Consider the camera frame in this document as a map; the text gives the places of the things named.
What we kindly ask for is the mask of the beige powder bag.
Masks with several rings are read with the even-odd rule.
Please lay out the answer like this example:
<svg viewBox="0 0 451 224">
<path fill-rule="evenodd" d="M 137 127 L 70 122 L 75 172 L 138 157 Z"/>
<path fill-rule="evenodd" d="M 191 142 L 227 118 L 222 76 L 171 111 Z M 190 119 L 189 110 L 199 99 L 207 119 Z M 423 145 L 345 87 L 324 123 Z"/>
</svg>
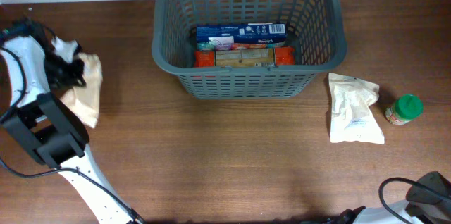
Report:
<svg viewBox="0 0 451 224">
<path fill-rule="evenodd" d="M 101 61 L 96 54 L 79 53 L 76 58 L 84 62 L 82 77 L 85 87 L 73 87 L 60 100 L 80 119 L 95 128 L 99 119 L 101 84 L 103 81 Z"/>
</svg>

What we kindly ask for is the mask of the orange spaghetti package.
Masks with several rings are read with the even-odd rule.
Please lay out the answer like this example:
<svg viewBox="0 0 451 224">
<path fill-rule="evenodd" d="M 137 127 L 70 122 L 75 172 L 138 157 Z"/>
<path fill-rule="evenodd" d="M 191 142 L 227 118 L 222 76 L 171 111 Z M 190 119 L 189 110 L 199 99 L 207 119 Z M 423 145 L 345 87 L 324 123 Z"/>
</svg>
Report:
<svg viewBox="0 0 451 224">
<path fill-rule="evenodd" d="M 243 49 L 227 51 L 196 51 L 194 66 L 205 67 L 276 67 L 295 64 L 294 49 L 276 47 L 270 49 Z"/>
</svg>

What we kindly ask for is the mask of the blue tea box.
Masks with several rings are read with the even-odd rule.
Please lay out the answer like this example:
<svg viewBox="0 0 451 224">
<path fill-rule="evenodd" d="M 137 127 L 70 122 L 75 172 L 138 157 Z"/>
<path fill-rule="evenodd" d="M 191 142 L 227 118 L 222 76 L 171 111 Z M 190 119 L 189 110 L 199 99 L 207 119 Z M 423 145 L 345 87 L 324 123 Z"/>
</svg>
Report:
<svg viewBox="0 0 451 224">
<path fill-rule="evenodd" d="M 240 25 L 210 25 L 197 28 L 197 49 L 227 51 L 282 47 L 287 39 L 281 23 L 249 23 Z"/>
</svg>

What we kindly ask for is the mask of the grey plastic basket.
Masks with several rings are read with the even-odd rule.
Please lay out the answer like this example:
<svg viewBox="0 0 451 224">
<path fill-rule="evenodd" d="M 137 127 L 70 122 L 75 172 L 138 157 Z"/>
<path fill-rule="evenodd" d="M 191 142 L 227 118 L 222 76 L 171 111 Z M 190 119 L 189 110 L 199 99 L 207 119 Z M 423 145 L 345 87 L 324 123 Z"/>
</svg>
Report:
<svg viewBox="0 0 451 224">
<path fill-rule="evenodd" d="M 152 56 L 198 99 L 289 98 L 335 69 L 339 0 L 156 0 Z"/>
</svg>

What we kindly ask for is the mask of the beige food pouch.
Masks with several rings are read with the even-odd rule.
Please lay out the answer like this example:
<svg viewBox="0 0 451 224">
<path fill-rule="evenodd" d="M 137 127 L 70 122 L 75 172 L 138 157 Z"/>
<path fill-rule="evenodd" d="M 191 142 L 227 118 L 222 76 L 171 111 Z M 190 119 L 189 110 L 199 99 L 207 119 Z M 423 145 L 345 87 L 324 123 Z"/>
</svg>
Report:
<svg viewBox="0 0 451 224">
<path fill-rule="evenodd" d="M 356 77 L 328 74 L 331 94 L 330 141 L 384 144 L 385 137 L 370 106 L 379 98 L 379 85 Z"/>
</svg>

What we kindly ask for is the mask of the green lid spice jar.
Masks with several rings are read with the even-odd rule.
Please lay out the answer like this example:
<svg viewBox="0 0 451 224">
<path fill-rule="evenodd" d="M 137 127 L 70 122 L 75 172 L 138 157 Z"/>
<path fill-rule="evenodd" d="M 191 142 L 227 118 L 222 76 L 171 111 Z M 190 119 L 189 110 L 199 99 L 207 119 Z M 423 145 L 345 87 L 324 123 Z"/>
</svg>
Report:
<svg viewBox="0 0 451 224">
<path fill-rule="evenodd" d="M 405 125 L 424 112 L 423 102 L 413 94 L 406 94 L 385 110 L 386 119 L 393 125 Z"/>
</svg>

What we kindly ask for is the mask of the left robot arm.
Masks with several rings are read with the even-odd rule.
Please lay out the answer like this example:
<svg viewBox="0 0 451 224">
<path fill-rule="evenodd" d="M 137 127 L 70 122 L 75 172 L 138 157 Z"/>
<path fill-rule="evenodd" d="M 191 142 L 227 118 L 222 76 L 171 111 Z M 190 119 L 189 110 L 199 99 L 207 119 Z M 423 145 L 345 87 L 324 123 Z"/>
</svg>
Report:
<svg viewBox="0 0 451 224">
<path fill-rule="evenodd" d="M 64 41 L 46 25 L 23 18 L 1 31 L 1 57 L 11 84 L 1 126 L 45 175 L 63 176 L 99 223 L 143 223 L 101 172 L 87 127 L 99 118 L 99 57 Z"/>
</svg>

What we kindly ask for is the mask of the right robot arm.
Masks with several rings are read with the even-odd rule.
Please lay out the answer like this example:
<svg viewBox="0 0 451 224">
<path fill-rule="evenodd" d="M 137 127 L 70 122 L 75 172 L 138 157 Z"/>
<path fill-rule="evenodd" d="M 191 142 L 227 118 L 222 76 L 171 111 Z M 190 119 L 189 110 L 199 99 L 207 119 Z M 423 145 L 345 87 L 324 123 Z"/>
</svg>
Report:
<svg viewBox="0 0 451 224">
<path fill-rule="evenodd" d="M 385 186 L 402 182 L 411 187 L 402 201 L 387 204 L 383 197 Z M 332 223 L 339 224 L 450 224 L 450 181 L 439 172 L 425 174 L 417 181 L 407 178 L 388 178 L 379 189 L 382 207 L 347 209 Z"/>
</svg>

